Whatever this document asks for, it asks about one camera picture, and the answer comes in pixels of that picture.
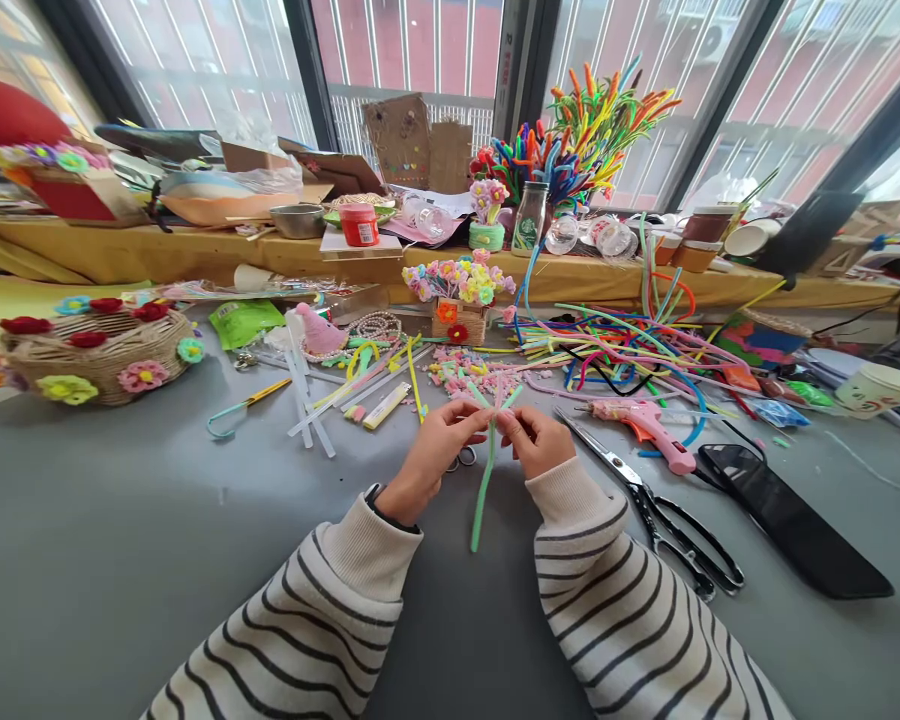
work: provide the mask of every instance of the striped sweater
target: striped sweater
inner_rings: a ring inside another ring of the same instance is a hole
[[[787,718],[776,690],[668,565],[623,532],[577,459],[527,482],[543,613],[597,716]],[[361,495],[194,650],[145,718],[359,717],[421,534]]]

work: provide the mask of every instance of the glue gun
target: glue gun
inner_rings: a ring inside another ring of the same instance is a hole
[[[674,475],[688,475],[697,469],[696,458],[660,424],[660,408],[643,400],[600,400],[587,403],[587,410],[600,420],[617,420],[629,425],[638,442],[649,440],[661,452]]]

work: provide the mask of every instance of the cuff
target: cuff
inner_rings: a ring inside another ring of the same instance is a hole
[[[527,481],[549,527],[569,527],[606,513],[610,498],[573,457]]]
[[[364,493],[337,525],[326,528],[321,549],[344,583],[364,597],[396,602],[423,533],[412,535],[374,514]]]

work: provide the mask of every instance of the scale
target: scale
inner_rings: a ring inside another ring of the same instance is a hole
[[[853,375],[866,360],[836,350],[814,348],[806,353],[813,374],[830,388],[839,387]],[[900,405],[881,413],[880,417],[900,427]]]

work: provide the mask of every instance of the pink party hat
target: pink party hat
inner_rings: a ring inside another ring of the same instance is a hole
[[[317,315],[306,303],[297,305],[295,312],[303,318],[304,345],[311,355],[327,355],[347,344],[347,333]]]

